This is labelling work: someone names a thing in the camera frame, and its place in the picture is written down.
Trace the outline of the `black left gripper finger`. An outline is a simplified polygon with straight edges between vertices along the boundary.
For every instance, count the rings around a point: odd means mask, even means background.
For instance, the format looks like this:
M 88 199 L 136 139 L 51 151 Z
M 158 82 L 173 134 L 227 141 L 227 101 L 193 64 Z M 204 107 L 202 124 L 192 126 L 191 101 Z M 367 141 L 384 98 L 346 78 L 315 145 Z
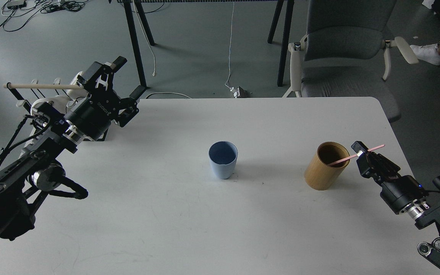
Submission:
M 84 99 L 112 99 L 121 100 L 113 90 L 115 73 L 127 63 L 127 59 L 118 56 L 113 62 L 101 64 L 95 61 L 87 70 L 77 77 L 77 85 L 82 87 L 87 96 Z
M 115 117 L 115 123 L 123 128 L 139 113 L 138 103 L 140 96 L 147 90 L 146 86 L 139 85 L 125 99 L 121 99 L 118 106 L 118 113 Z

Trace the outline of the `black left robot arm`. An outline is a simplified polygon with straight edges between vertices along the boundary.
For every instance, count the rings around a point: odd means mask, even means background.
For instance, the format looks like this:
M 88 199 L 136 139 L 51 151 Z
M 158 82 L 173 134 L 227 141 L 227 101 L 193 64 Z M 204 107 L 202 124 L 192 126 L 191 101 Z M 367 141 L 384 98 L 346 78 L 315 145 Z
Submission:
M 88 191 L 66 177 L 57 157 L 63 151 L 75 153 L 83 140 L 105 136 L 112 122 L 124 127 L 138 114 L 145 87 L 138 86 L 123 99 L 113 90 L 113 77 L 126 63 L 122 56 L 111 63 L 94 62 L 67 87 L 81 93 L 39 99 L 32 105 L 19 95 L 17 85 L 7 84 L 36 132 L 17 143 L 11 139 L 0 154 L 0 238 L 12 241 L 32 230 L 35 213 L 49 195 L 87 198 Z

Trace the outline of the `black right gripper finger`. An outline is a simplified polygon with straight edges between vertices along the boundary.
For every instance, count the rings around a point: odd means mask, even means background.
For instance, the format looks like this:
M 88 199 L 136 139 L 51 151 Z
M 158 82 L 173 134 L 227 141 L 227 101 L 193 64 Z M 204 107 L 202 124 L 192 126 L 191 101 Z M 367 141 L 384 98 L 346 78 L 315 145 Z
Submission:
M 401 177 L 399 174 L 401 168 L 384 155 L 368 152 L 367 160 L 369 166 L 367 176 L 374 181 L 394 181 Z
M 357 155 L 359 173 L 366 179 L 372 178 L 376 183 L 383 183 L 388 179 L 389 169 L 384 158 L 375 150 L 384 147 L 384 144 L 369 149 L 361 141 L 355 141 L 351 148 Z

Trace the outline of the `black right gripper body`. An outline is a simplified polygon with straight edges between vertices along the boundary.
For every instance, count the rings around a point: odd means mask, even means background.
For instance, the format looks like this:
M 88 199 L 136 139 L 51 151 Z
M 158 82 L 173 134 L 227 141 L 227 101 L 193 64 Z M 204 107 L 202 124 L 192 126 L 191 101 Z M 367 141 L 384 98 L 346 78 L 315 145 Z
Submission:
M 413 220 L 430 209 L 429 193 L 412 176 L 379 172 L 377 183 L 381 186 L 380 197 L 396 214 L 408 214 Z

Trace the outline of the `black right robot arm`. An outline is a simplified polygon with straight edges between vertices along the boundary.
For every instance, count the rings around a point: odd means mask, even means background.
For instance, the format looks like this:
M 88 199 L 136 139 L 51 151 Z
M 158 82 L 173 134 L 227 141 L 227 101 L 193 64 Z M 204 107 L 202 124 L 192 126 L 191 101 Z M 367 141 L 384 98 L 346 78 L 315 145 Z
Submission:
M 380 187 L 380 197 L 395 214 L 409 214 L 418 229 L 435 224 L 439 236 L 432 242 L 420 242 L 418 253 L 440 269 L 440 200 L 428 205 L 426 190 L 412 176 L 399 174 L 400 167 L 382 154 L 371 152 L 361 141 L 352 144 L 362 177 L 372 178 Z M 440 194 L 440 176 L 433 179 Z

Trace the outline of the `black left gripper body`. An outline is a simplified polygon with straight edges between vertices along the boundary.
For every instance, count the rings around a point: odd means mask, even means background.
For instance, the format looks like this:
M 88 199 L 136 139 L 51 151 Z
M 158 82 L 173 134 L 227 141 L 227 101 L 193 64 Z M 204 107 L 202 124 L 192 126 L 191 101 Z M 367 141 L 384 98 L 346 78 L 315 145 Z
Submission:
M 121 103 L 122 99 L 117 95 L 99 96 L 96 99 L 88 96 L 73 107 L 64 118 L 85 139 L 99 141 L 110 127 L 111 121 L 117 119 Z

